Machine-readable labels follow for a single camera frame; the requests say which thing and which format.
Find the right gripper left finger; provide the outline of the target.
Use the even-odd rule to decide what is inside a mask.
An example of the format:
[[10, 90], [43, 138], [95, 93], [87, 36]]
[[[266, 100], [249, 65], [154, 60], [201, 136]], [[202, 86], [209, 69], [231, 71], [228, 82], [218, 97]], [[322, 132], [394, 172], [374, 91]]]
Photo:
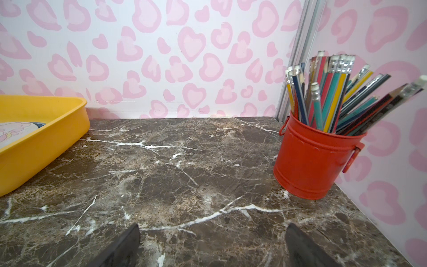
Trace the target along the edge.
[[139, 226], [134, 223], [92, 259], [87, 267], [135, 267], [140, 239]]

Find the pale pink coaster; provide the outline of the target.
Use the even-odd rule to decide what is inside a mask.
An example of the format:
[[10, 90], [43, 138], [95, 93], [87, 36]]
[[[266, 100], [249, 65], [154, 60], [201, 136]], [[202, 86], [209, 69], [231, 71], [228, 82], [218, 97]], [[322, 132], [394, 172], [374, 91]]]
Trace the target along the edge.
[[38, 130], [39, 127], [31, 122], [3, 122], [1, 123], [1, 149], [11, 143], [24, 138], [26, 135]]

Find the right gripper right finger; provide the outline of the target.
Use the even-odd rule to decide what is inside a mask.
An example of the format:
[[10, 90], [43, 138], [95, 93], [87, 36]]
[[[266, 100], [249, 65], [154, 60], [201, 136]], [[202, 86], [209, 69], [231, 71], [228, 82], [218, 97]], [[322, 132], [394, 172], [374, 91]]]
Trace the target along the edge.
[[295, 224], [289, 224], [285, 241], [292, 267], [341, 267]]

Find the blue cartoon coaster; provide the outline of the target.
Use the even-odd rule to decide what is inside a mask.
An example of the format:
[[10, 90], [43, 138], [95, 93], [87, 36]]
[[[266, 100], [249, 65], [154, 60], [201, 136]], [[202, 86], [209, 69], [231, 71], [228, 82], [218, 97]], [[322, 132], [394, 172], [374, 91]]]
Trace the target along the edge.
[[38, 128], [41, 128], [45, 125], [45, 123], [40, 123], [40, 122], [33, 122], [34, 125], [36, 125]]

